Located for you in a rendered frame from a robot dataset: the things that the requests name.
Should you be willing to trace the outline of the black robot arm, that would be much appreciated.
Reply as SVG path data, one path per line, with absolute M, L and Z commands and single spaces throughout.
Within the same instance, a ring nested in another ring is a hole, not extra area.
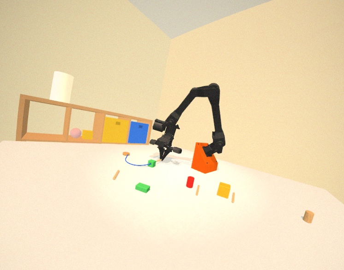
M 153 130 L 163 132 L 166 134 L 175 135 L 176 129 L 180 129 L 179 125 L 176 125 L 180 116 L 184 110 L 191 104 L 195 97 L 205 98 L 208 97 L 208 100 L 211 104 L 212 116 L 214 121 L 215 131 L 212 132 L 213 143 L 209 144 L 206 147 L 202 147 L 206 156 L 211 157 L 215 152 L 222 153 L 223 146 L 225 146 L 225 136 L 222 129 L 221 115 L 219 109 L 219 100 L 220 100 L 220 88 L 217 83 L 211 83 L 207 86 L 193 87 L 183 102 L 175 109 L 165 121 L 155 119 L 152 126 Z M 157 139 L 157 145 L 161 147 L 170 146 L 171 140 L 170 137 L 162 137 Z

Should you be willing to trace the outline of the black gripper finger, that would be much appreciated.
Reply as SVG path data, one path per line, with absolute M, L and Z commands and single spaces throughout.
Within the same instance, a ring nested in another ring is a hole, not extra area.
M 163 153 L 164 153 L 164 148 L 159 148 L 159 147 L 157 147 L 158 149 L 159 149 L 159 153 L 160 153 L 160 159 L 162 159 L 162 157 L 163 157 Z
M 163 154 L 163 157 L 162 157 L 162 160 L 163 161 L 165 159 L 165 157 L 172 151 L 168 151 L 168 150 L 164 150 L 164 154 Z

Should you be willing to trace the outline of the short orange wooden cylinder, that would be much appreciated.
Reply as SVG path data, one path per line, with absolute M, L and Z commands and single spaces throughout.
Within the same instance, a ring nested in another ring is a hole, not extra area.
M 306 210 L 303 220 L 307 223 L 312 223 L 313 217 L 314 217 L 314 213 L 312 211 Z

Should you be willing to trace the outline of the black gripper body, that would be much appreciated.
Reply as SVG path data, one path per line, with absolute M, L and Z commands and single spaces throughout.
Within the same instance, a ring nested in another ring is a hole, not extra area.
M 166 150 L 173 151 L 174 153 L 178 153 L 178 154 L 182 153 L 182 149 L 181 148 L 172 147 L 172 141 L 174 139 L 174 136 L 164 133 L 164 137 L 166 137 L 166 138 L 170 137 L 170 140 L 171 140 L 170 146 L 165 146 Z M 152 145 L 156 145 L 157 144 L 157 140 L 151 139 L 149 143 L 152 144 Z

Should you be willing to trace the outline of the yellow block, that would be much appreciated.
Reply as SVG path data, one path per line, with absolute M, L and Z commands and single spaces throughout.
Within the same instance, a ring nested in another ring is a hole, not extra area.
M 220 182 L 219 188 L 218 188 L 218 192 L 217 192 L 217 196 L 221 196 L 221 197 L 224 197 L 224 198 L 228 199 L 229 192 L 230 192 L 230 185 L 226 184 L 226 183 Z

